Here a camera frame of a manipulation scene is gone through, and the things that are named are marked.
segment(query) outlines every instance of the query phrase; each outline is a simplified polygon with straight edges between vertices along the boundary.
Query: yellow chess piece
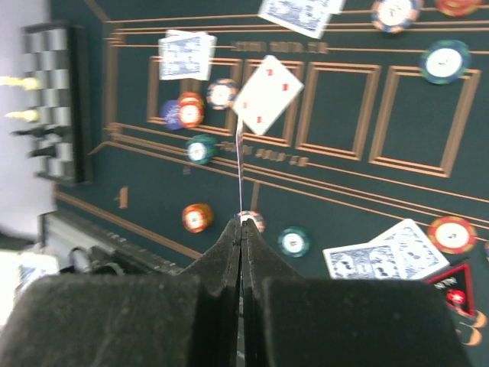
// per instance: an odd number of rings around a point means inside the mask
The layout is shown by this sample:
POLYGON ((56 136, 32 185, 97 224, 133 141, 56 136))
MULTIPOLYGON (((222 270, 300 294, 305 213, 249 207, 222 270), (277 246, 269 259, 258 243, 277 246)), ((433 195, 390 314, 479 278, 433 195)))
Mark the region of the yellow chess piece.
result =
POLYGON ((39 119, 39 113, 35 109, 28 109, 22 112, 9 112, 5 117, 9 119, 23 119, 27 122, 36 122, 39 119))
POLYGON ((39 89, 39 81, 35 78, 15 78, 13 76, 0 76, 0 86, 21 86, 26 90, 39 89))

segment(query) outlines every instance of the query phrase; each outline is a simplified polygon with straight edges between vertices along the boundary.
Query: gold rectangle outline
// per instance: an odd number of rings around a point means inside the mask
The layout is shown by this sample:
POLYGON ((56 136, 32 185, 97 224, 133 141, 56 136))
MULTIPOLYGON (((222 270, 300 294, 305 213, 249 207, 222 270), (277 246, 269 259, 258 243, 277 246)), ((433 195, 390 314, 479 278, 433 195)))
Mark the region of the gold rectangle outline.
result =
POLYGON ((390 114, 394 103, 395 93, 399 85, 401 76, 421 77, 419 67, 390 66, 387 72, 387 79, 382 95, 379 116, 375 126, 374 137, 372 139, 369 163, 381 166, 397 168, 405 171, 412 171, 421 174, 429 174, 437 177, 450 177, 461 138, 464 134, 468 114, 474 101, 475 91, 481 77, 480 70, 467 70, 468 75, 460 76, 464 80, 458 99, 455 114, 452 120, 449 136, 445 143, 442 160, 440 165, 432 166, 428 164, 419 164, 414 162, 402 161, 388 157, 382 157, 382 148, 386 138, 387 128, 390 122, 390 114))
MULTIPOLYGON (((262 59, 246 59, 243 71, 243 84, 245 84, 250 78, 253 67, 258 67, 262 59)), ((304 62, 295 60, 281 60, 280 61, 287 69, 294 70, 293 75, 298 79, 302 80, 304 62)), ((255 135, 249 132, 243 134, 244 140, 256 141, 259 143, 265 143, 269 145, 274 145, 277 147, 289 147, 292 144, 293 130, 296 123, 296 114, 299 106, 299 95, 297 95, 294 100, 289 104, 285 111, 285 121, 283 124, 282 138, 276 138, 274 136, 265 135, 255 135)))
POLYGON ((297 129, 296 149, 300 151, 308 151, 311 153, 351 159, 353 161, 361 160, 361 156, 365 146, 365 140, 367 138, 372 109, 374 106, 374 100, 377 94, 377 86, 380 74, 381 67, 379 65, 325 62, 309 63, 306 78, 306 91, 304 93, 303 106, 300 114, 299 128, 297 129), (350 151, 345 149, 331 148, 324 145, 307 143, 307 136, 309 133, 313 100, 314 96, 316 95, 316 83, 319 71, 365 73, 368 75, 367 82, 365 83, 363 99, 361 101, 360 114, 358 116, 355 139, 353 141, 353 148, 350 151))
MULTIPOLYGON (((157 73, 157 62, 160 61, 160 57, 151 57, 150 60, 150 69, 149 69, 149 80, 148 80, 148 98, 147 98, 147 121, 153 124, 164 125, 164 119, 157 116, 157 93, 155 92, 158 88, 158 79, 155 78, 155 73, 157 73)), ((230 78, 233 79, 236 83, 239 83, 241 79, 241 65, 242 59, 235 58, 221 58, 215 57, 211 59, 212 65, 223 65, 230 66, 230 78)), ((201 93, 201 84, 200 80, 194 79, 184 79, 180 81, 180 93, 184 92, 196 92, 201 93)), ((223 136, 231 136, 233 135, 233 131, 235 129, 235 114, 231 109, 226 111, 225 118, 225 127, 219 128, 215 126, 201 125, 195 128, 190 128, 189 130, 193 130, 196 132, 205 132, 209 134, 215 135, 223 135, 223 136)))

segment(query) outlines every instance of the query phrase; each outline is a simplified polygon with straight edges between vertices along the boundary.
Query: checkered board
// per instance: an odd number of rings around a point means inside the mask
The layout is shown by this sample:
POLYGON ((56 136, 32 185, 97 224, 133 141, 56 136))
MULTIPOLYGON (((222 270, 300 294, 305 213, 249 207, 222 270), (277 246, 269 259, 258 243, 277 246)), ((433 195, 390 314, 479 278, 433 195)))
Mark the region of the checkered board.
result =
POLYGON ((68 24, 39 24, 24 29, 24 76, 35 78, 40 89, 26 91, 27 109, 36 109, 39 120, 32 128, 66 126, 67 133, 35 138, 33 149, 53 145, 54 157, 38 160, 37 175, 61 184, 88 180, 88 139, 83 105, 78 32, 68 24))

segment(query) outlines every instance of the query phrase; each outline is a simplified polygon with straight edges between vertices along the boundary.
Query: poker table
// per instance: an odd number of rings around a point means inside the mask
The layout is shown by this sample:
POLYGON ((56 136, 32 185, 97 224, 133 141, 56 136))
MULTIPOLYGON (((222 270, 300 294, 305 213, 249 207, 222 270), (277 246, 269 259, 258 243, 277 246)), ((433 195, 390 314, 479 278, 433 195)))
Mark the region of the poker table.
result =
POLYGON ((405 218, 425 231, 439 217, 465 218, 477 245, 446 257, 470 267, 476 311, 452 316, 474 365, 485 365, 489 6, 447 18, 429 0, 410 29, 392 35, 372 26, 369 2, 347 0, 319 40, 260 19, 259 7, 260 0, 52 0, 52 19, 84 27, 89 39, 95 170, 92 183, 57 187, 58 207, 190 264, 239 212, 237 116, 207 107, 199 127, 170 131, 160 107, 186 91, 205 96, 217 78, 243 86, 274 55, 304 88, 266 135, 244 135, 244 209, 264 217, 264 239, 279 252, 280 232, 303 228, 309 252, 279 253, 303 275, 328 278, 324 248, 366 243, 405 218), (172 28, 217 37, 210 81, 159 81, 157 41, 172 28), (471 65, 439 86, 422 78, 419 59, 442 39, 465 42, 471 65), (207 165, 186 158, 185 144, 198 134, 219 141, 207 165), (197 234, 181 219, 193 203, 209 204, 215 216, 197 234))

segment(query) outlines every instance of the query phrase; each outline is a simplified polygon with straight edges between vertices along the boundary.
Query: poker table mat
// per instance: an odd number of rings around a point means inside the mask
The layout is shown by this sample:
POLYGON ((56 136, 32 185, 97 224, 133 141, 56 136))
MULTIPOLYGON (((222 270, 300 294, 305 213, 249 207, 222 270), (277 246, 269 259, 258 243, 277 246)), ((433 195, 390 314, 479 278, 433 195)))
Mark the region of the poker table mat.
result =
POLYGON ((474 365, 487 364, 489 6, 447 18, 428 1, 411 29, 389 35, 372 26, 371 2, 347 0, 316 40, 258 18, 260 3, 51 1, 53 20, 88 35, 95 168, 91 184, 56 189, 58 207, 190 264, 239 211, 236 116, 208 107, 203 125, 170 131, 160 107, 183 91, 205 95, 217 78, 242 86, 272 54, 304 89, 265 136, 244 137, 244 209, 263 215, 267 243, 279 252, 280 232, 303 227, 309 253, 283 258, 307 277, 327 278, 324 248, 368 242, 404 218, 425 231, 441 216, 466 218, 477 245, 446 257, 470 265, 477 311, 472 318, 452 314, 474 365), (171 28, 217 36, 209 82, 159 81, 157 41, 171 28), (472 55, 470 69, 447 86, 419 72, 423 51, 442 39, 465 42, 472 55), (215 136, 221 150, 196 166, 185 143, 202 133, 215 136), (199 234, 181 219, 193 203, 208 203, 215 214, 199 234))

